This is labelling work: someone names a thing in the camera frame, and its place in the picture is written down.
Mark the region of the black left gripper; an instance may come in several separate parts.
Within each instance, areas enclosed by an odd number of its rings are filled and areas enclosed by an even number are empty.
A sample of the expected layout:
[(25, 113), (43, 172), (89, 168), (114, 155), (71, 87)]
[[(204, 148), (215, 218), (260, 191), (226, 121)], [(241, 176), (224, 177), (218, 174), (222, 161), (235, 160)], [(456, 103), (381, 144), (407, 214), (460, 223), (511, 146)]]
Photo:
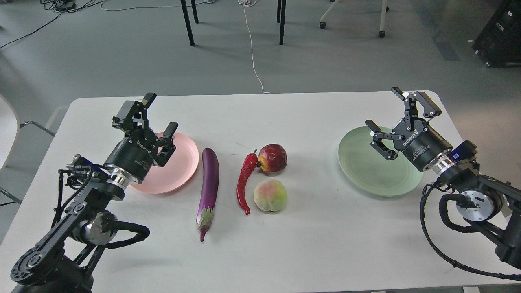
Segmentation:
[[(112, 127), (127, 135), (138, 130), (152, 133), (147, 110), (156, 97), (156, 93), (147, 93), (141, 101), (125, 101), (117, 115), (112, 117)], [(156, 134), (145, 138), (125, 137), (112, 150), (104, 167), (122, 169), (134, 176), (137, 184), (141, 184), (152, 166), (164, 167), (175, 152), (173, 140), (178, 126), (177, 122), (170, 122), (161, 139)]]

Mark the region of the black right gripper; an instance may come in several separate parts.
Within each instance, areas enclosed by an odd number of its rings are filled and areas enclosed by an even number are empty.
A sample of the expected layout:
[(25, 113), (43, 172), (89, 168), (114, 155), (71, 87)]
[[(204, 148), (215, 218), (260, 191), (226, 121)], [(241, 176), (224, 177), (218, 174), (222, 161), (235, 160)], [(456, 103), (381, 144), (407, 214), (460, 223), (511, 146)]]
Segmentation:
[(383, 140), (394, 140), (395, 149), (402, 152), (418, 171), (425, 171), (426, 166), (435, 157), (453, 149), (453, 146), (427, 123), (441, 115), (442, 111), (425, 92), (410, 93), (398, 87), (392, 87), (392, 92), (404, 102), (403, 122), (399, 122), (393, 128), (394, 134), (389, 134), (383, 133), (373, 120), (365, 120), (365, 124), (373, 133), (370, 145), (387, 161), (391, 161), (396, 159), (398, 154), (395, 150), (389, 149)]

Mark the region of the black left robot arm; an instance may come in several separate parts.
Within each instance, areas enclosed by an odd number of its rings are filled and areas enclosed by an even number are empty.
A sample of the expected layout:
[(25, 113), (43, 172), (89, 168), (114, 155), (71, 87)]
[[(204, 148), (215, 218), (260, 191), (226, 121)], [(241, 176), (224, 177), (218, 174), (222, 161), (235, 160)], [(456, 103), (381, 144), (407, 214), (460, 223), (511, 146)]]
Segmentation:
[(90, 293), (93, 271), (106, 249), (143, 241), (149, 228), (119, 221), (107, 210), (121, 201), (130, 184), (141, 184), (151, 167), (164, 167), (175, 152), (176, 122), (162, 137), (149, 127), (147, 110), (156, 98), (125, 101), (112, 118), (124, 132), (102, 165), (76, 155), (60, 169), (58, 203), (50, 231), (22, 255), (11, 269), (15, 293)]

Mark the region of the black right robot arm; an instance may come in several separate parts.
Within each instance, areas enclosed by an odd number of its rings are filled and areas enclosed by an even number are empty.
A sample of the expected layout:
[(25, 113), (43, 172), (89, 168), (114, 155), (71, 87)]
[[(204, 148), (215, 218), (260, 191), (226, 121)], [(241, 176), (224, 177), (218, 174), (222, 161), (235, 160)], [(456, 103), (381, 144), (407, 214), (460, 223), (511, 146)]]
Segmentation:
[(516, 274), (498, 274), (464, 265), (441, 252), (431, 240), (425, 224), (425, 205), (429, 194), (443, 191), (438, 208), (443, 224), (451, 230), (478, 232), (493, 242), (501, 262), (516, 269), (521, 266), (520, 190), (480, 173), (477, 147), (469, 140), (454, 148), (429, 124), (441, 115), (441, 109), (425, 92), (392, 92), (404, 103), (404, 117), (390, 133), (383, 132), (372, 120), (371, 146), (386, 160), (401, 153), (418, 171), (434, 171), (435, 182), (425, 185), (420, 201), (422, 231), (432, 249), (452, 267), (494, 278), (520, 280)]

